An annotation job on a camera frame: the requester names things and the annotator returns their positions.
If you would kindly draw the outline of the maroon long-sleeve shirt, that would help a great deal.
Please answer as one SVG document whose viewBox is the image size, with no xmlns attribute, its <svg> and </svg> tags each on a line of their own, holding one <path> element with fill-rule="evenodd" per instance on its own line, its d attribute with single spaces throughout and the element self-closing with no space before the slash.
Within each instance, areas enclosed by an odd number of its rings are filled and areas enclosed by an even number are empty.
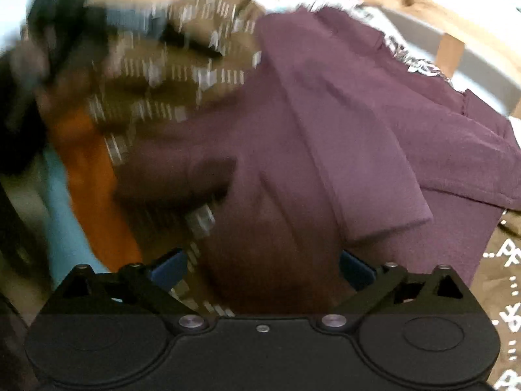
<svg viewBox="0 0 521 391">
<path fill-rule="evenodd" d="M 504 210 L 520 207 L 509 121 L 409 73 L 382 34 L 333 8 L 258 22 L 260 63 L 181 123 L 146 124 L 117 195 L 149 210 L 158 248 L 209 207 L 197 272 L 235 313 L 322 312 L 353 293 L 350 251 L 470 283 Z"/>
</svg>

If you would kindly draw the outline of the brown patterned PF bedspread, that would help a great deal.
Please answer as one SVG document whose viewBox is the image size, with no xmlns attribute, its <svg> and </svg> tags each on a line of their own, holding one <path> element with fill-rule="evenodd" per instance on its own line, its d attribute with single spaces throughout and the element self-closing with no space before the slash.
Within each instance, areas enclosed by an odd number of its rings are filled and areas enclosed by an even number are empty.
<svg viewBox="0 0 521 391">
<path fill-rule="evenodd" d="M 35 0 L 26 38 L 4 59 L 2 144 L 22 168 L 48 144 L 100 138 L 115 180 L 97 249 L 112 274 L 179 249 L 187 273 L 170 295 L 208 321 L 200 332 L 151 314 L 53 312 L 52 295 L 26 336 L 41 390 L 486 390 L 500 351 L 480 306 L 468 314 L 376 314 L 351 332 L 316 326 L 322 312 L 235 313 L 205 298 L 196 268 L 209 207 L 186 218 L 189 238 L 153 248 L 149 210 L 118 198 L 118 170 L 146 124 L 181 123 L 222 100 L 260 63 L 269 15 L 253 0 L 222 0 L 177 23 L 87 0 Z"/>
</svg>

